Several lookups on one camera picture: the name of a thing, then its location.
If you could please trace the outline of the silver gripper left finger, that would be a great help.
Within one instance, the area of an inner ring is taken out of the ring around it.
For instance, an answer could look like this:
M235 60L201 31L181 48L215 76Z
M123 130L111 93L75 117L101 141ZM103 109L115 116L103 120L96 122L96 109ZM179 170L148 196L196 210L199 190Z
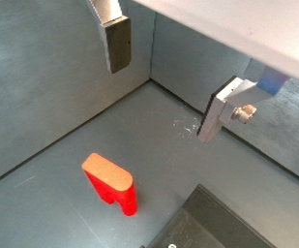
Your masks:
M131 19L121 13L117 0L87 0L105 49L107 69L115 74L131 62Z

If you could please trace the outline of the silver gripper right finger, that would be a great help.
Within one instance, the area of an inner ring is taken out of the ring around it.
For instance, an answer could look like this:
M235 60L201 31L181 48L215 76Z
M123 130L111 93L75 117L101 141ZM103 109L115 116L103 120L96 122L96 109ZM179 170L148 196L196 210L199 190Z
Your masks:
M209 142L231 120L247 124L256 112L253 104L272 98L288 80L287 74L251 59L243 77L232 77L212 93L197 138Z

